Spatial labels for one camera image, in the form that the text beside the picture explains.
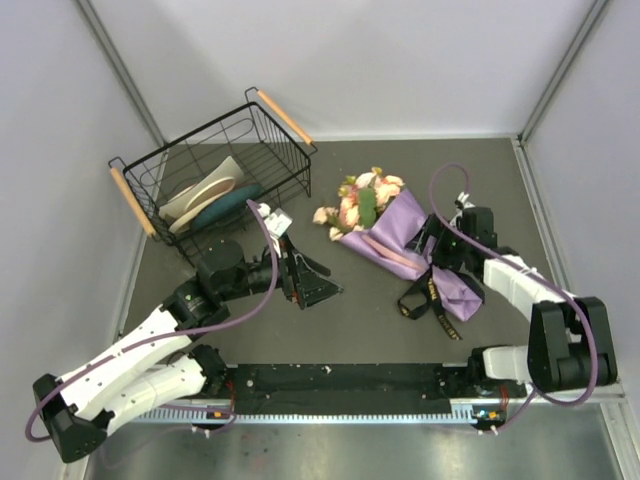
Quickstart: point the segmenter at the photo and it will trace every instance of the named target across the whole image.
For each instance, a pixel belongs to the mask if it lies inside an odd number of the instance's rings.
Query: flower bouquet
[[[338,189],[340,207],[320,207],[313,222],[330,226],[329,238],[404,279],[422,283],[433,276],[442,304],[460,320],[468,320],[483,299],[464,275],[431,267],[435,238],[425,235],[428,215],[394,175],[374,167],[348,176]]]
[[[313,221],[327,224],[329,238],[346,245],[404,280],[417,280],[429,268],[425,252],[407,248],[427,215],[404,181],[374,167],[348,176],[338,189],[340,207],[320,207]]]

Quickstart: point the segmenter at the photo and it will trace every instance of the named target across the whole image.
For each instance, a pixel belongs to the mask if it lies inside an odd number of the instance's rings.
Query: purple wrapping paper
[[[424,213],[414,196],[409,190],[403,190],[389,204],[373,228],[362,232],[347,233],[340,239],[340,242],[396,276],[404,280],[416,281],[427,271],[429,264],[425,257],[405,249],[404,246],[416,236],[426,221],[427,214]],[[389,250],[402,254],[408,260],[422,266],[423,269],[418,271],[384,258],[362,239],[364,235],[369,235]]]
[[[433,267],[433,283],[438,289],[445,310],[463,322],[469,320],[482,306],[482,299],[451,270]]]
[[[426,220],[427,214],[424,213],[411,192],[405,189],[389,204],[373,228],[362,232],[348,233],[340,239],[340,242],[396,276],[414,282],[429,268],[430,253],[435,239],[428,239],[422,255],[406,249],[405,245],[416,236]],[[363,240],[362,237],[365,235],[369,235],[389,250],[422,267],[421,270],[401,265],[383,257]],[[433,280],[442,298],[444,308],[460,320],[469,320],[482,305],[482,300],[453,272],[434,267]]]

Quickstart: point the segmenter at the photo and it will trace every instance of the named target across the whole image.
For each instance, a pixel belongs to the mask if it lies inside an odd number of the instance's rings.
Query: black strap
[[[409,295],[417,294],[422,294],[425,298],[425,302],[413,309],[407,307],[403,300]],[[422,317],[425,313],[427,313],[429,307],[433,307],[433,313],[436,314],[436,318],[438,319],[440,326],[443,328],[449,338],[452,340],[462,340],[462,337],[460,336],[458,331],[453,325],[451,325],[451,322],[447,318],[447,312],[442,306],[440,293],[438,292],[438,288],[433,281],[433,273],[431,269],[427,270],[424,275],[422,275],[409,287],[409,289],[398,299],[397,304],[398,308],[400,309],[400,313],[412,320],[417,320],[418,318]]]

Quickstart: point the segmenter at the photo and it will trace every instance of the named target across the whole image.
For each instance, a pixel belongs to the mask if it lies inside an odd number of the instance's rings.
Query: wire basket
[[[268,105],[306,146],[299,145],[269,112],[251,101],[250,94]],[[171,229],[175,219],[167,219],[160,209],[204,180],[228,156],[244,174],[234,189],[258,185],[260,193],[253,198],[257,202],[274,208],[303,192],[311,196],[310,156],[317,151],[311,137],[263,91],[250,88],[245,98],[245,105],[129,165],[120,157],[109,162],[113,178],[147,235],[177,248],[192,265],[216,240],[252,222],[250,211],[242,203],[214,223],[178,233]]]

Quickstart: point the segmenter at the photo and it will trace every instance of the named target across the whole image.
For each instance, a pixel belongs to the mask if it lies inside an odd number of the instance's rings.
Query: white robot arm
[[[201,336],[186,331],[227,319],[227,301],[267,291],[273,275],[277,288],[301,309],[343,291],[328,278],[328,269],[293,246],[284,234],[290,224],[286,215],[280,210],[266,215],[265,224],[277,244],[277,272],[270,255],[247,262],[240,245],[221,240],[198,262],[196,275],[176,288],[139,327],[88,364],[61,376],[43,375],[33,384],[36,402],[42,403],[61,383],[109,358],[63,388],[40,412],[64,462],[88,455],[122,425],[153,408],[205,391],[216,395],[225,384],[227,368],[209,346],[197,346],[159,370],[149,368]],[[159,335],[166,337],[151,340]]]
[[[466,193],[460,194],[455,203],[458,212],[450,226],[484,248],[461,241],[432,215],[424,230],[427,238],[436,239],[431,252],[433,264],[453,271],[464,266],[530,321],[528,345],[474,349],[469,359],[472,379],[532,382],[542,392],[585,387],[590,378],[591,356],[575,311],[565,298],[544,285],[547,282],[536,281],[534,277],[542,279],[542,276],[528,267],[517,252],[498,246],[489,208],[475,206]],[[598,361],[596,384],[613,383],[617,379],[617,366],[604,304],[595,297],[576,298],[564,293],[584,312],[593,333]],[[578,341],[573,342],[567,331]]]

